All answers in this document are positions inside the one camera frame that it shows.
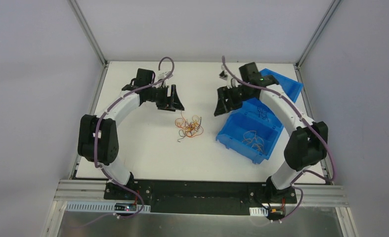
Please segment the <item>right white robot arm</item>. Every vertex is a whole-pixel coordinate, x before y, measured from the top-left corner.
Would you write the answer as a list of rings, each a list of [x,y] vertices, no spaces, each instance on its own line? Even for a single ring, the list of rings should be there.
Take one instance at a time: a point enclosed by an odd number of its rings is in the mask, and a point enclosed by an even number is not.
[[[244,102],[257,99],[267,106],[282,123],[289,140],[284,149],[284,162],[268,177],[264,193],[271,202],[278,202],[293,187],[293,183],[328,154],[328,126],[315,122],[303,113],[283,90],[274,75],[263,75],[254,62],[239,68],[236,77],[225,62],[219,77],[227,84],[217,89],[217,105],[214,116],[227,114],[242,108]]]

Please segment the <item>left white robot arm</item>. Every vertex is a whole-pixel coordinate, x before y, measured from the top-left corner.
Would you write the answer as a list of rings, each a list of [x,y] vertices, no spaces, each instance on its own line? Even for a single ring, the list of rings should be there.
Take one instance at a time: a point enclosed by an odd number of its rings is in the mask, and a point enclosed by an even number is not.
[[[100,170],[122,199],[131,199],[137,192],[132,184],[133,174],[119,164],[118,126],[135,109],[145,102],[154,103],[159,110],[183,111],[176,85],[166,80],[173,71],[156,75],[154,71],[138,69],[136,77],[125,85],[119,96],[95,115],[85,114],[80,121],[78,154]]]

